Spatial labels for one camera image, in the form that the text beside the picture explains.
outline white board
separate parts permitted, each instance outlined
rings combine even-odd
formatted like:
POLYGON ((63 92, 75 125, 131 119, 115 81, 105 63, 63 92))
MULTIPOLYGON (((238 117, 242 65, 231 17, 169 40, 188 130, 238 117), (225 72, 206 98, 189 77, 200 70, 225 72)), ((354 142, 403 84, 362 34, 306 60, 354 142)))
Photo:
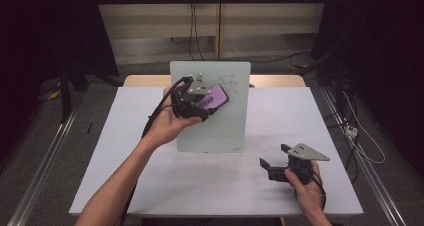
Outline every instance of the white board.
POLYGON ((178 151, 240 153, 245 148, 249 62, 171 62, 171 80, 202 74, 208 88, 219 84, 229 101, 198 127, 177 138, 178 151))

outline wrist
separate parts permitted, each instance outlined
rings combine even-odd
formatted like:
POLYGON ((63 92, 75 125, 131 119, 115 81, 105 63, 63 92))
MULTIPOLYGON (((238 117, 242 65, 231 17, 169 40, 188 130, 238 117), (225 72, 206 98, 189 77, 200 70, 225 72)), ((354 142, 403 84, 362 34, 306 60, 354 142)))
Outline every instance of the wrist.
POLYGON ((153 153, 160 145, 158 145, 154 140, 152 140, 148 135, 143 137, 140 142, 138 142, 135 152, 140 153, 153 153))
POLYGON ((324 212, 321 210, 305 213, 305 216, 312 226, 331 226, 327 216, 325 216, 324 212))

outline purple object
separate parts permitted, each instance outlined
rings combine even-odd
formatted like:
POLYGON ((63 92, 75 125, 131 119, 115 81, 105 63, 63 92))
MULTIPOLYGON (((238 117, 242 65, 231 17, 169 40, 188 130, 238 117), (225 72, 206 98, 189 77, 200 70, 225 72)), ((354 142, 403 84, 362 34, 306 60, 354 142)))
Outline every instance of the purple object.
POLYGON ((211 93, 205 95, 203 99, 196 103, 196 106, 204 109, 218 109, 226 102, 228 102, 227 94, 219 84, 216 84, 211 88, 211 93))

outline person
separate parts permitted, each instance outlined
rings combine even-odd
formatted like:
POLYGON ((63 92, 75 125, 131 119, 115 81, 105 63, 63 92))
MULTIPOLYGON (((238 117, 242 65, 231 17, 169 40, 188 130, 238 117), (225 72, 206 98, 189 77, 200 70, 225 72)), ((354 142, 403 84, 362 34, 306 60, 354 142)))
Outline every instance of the person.
MULTIPOLYGON (((171 105, 170 97, 162 106, 168 105, 171 105)), ((131 154, 90 198, 76 225, 115 225, 153 152, 161 145, 174 140, 183 129, 200 122, 202 120, 199 117, 177 118, 170 107, 164 108, 131 154)), ((313 162, 312 165, 319 175, 318 164, 313 162)), ((289 169, 285 174, 297 191, 299 205, 309 222, 313 226, 331 225, 321 210, 321 191, 318 186, 314 183, 303 185, 289 169)))

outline white table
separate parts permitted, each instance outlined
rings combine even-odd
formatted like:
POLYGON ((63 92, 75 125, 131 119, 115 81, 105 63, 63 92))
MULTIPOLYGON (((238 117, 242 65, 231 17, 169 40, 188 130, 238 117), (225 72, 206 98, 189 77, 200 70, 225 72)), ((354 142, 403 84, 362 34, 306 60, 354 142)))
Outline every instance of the white table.
MULTIPOLYGON (((120 88, 86 175, 70 209, 79 214, 88 199, 128 156, 163 88, 120 88)), ((274 217, 301 214, 293 189, 268 180, 259 165, 284 166, 280 144, 303 142, 329 156, 320 169, 327 192, 325 213, 363 213, 343 164, 306 87, 250 89, 246 148, 241 154, 177 152, 160 147, 142 173, 130 215, 141 217, 274 217)))

